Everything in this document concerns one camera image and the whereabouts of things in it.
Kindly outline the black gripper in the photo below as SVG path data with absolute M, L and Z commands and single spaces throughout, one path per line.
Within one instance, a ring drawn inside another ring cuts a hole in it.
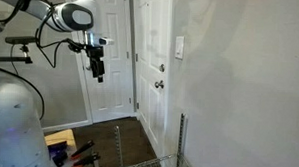
M 87 46 L 86 55 L 89 57 L 90 67 L 94 78 L 98 78 L 99 83 L 104 82 L 103 75 L 105 74 L 104 64 L 101 61 L 103 57 L 104 49 L 99 47 Z

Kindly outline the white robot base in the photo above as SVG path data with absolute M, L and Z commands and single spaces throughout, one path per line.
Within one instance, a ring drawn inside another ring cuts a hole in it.
M 33 94 L 0 72 L 0 167 L 57 167 L 50 157 Z

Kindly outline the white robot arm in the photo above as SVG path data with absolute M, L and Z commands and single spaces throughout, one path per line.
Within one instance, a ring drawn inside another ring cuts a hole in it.
M 19 11 L 24 11 L 41 21 L 35 32 L 36 46 L 41 51 L 47 45 L 41 44 L 41 35 L 44 25 L 49 25 L 53 30 L 71 33 L 81 31 L 84 42 L 77 43 L 70 39 L 53 42 L 56 48 L 64 42 L 74 52 L 84 50 L 89 58 L 92 76 L 99 83 L 104 81 L 105 68 L 101 60 L 104 54 L 104 45 L 109 45 L 111 40 L 96 35 L 96 23 L 98 21 L 97 5 L 95 0 L 75 0 L 72 2 L 51 3 L 48 0 L 0 0 L 13 7 L 13 12 L 6 18 L 0 19 L 0 29 L 9 23 Z

